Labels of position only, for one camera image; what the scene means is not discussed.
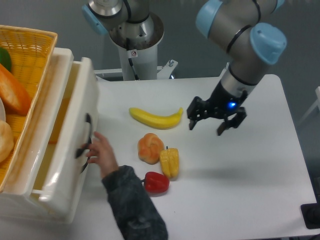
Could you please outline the dark sleeved forearm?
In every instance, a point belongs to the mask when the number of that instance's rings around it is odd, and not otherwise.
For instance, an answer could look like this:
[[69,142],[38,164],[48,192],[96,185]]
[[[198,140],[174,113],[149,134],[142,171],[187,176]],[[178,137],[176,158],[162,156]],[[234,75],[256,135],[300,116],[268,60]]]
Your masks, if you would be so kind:
[[167,240],[166,224],[131,166],[101,180],[116,224],[125,240]]

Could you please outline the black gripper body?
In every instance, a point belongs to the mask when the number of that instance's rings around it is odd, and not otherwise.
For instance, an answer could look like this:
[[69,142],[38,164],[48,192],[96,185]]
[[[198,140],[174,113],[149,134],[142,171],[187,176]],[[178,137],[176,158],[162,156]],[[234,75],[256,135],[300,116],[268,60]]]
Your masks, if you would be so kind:
[[220,119],[229,122],[230,128],[236,129],[247,117],[246,110],[242,106],[247,97],[246,90],[242,90],[239,97],[233,96],[219,82],[207,100],[194,97],[187,108],[187,118]]

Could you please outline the person's hand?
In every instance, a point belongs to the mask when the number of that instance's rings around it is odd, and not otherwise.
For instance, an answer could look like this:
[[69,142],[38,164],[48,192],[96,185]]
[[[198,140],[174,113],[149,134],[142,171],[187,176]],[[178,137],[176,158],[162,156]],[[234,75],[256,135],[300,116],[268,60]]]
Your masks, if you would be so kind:
[[119,165],[108,139],[98,131],[95,131],[93,135],[92,143],[85,147],[85,150],[88,150],[85,156],[89,158],[88,164],[98,165],[100,177],[103,179],[118,171]]

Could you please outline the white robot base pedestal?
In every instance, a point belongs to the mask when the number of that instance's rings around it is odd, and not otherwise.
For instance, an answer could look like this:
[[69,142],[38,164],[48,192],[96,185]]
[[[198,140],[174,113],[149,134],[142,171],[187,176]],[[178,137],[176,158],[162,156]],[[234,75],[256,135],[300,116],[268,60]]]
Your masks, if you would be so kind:
[[172,79],[176,60],[170,59],[164,66],[158,65],[158,45],[164,37],[164,24],[150,12],[139,23],[123,22],[109,32],[118,49],[124,81]]

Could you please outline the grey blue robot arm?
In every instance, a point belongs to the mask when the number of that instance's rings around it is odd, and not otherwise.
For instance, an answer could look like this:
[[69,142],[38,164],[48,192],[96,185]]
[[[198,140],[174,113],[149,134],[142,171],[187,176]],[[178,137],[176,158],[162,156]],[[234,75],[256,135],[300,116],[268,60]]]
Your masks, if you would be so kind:
[[[287,46],[285,35],[264,23],[281,0],[209,0],[199,10],[195,24],[201,34],[233,59],[207,100],[195,97],[187,108],[189,128],[215,118],[217,129],[237,128],[246,118],[243,103]],[[90,0],[82,14],[92,29],[109,35],[118,48],[125,81],[152,80],[157,71],[158,44],[164,36],[161,19],[146,0]]]

